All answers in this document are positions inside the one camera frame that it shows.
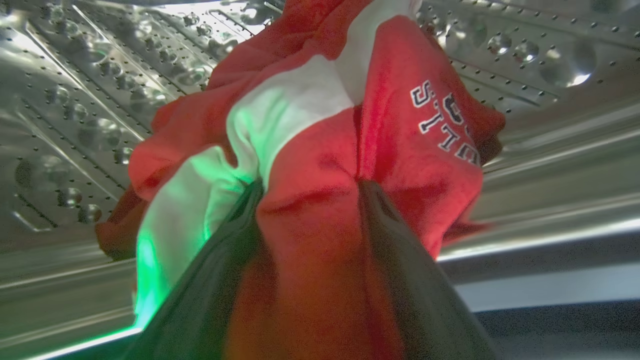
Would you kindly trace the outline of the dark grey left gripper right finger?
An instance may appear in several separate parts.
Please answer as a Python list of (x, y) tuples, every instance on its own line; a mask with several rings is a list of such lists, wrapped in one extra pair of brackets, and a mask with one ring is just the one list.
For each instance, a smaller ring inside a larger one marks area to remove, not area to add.
[(501, 360), (483, 326), (382, 187), (361, 180), (363, 223), (391, 294), (403, 360)]

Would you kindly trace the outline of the red and white lettered garment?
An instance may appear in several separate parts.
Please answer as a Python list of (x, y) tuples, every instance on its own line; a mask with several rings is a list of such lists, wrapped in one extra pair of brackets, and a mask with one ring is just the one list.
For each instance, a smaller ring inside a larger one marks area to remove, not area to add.
[(505, 117), (467, 90), (418, 24), (423, 0), (286, 0), (272, 25), (163, 105), (130, 155), (130, 187), (96, 226), (135, 258), (139, 334), (243, 192), (261, 179), (258, 253), (223, 360), (403, 360), (364, 224), (377, 183), (432, 259), (467, 221)]

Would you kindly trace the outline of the steel washing machine drum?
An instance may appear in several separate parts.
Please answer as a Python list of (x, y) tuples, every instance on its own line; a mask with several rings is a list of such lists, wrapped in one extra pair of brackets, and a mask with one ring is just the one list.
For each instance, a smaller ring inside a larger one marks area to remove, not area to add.
[[(154, 112), (285, 0), (0, 0), (0, 360), (119, 360), (134, 262), (94, 239)], [(467, 90), (505, 114), (441, 262), (640, 231), (640, 0), (423, 0)]]

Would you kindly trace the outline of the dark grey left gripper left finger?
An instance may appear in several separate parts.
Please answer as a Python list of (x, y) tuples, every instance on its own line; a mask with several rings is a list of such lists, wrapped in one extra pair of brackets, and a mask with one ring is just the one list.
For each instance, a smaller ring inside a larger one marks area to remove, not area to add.
[(245, 189), (121, 360), (224, 360), (243, 271), (263, 241), (263, 193), (260, 178)]

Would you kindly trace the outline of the grey washing machine door seal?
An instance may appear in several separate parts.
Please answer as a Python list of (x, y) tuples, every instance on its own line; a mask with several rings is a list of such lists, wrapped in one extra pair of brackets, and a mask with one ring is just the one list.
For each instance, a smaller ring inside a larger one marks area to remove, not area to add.
[(441, 266), (503, 360), (640, 360), (640, 231)]

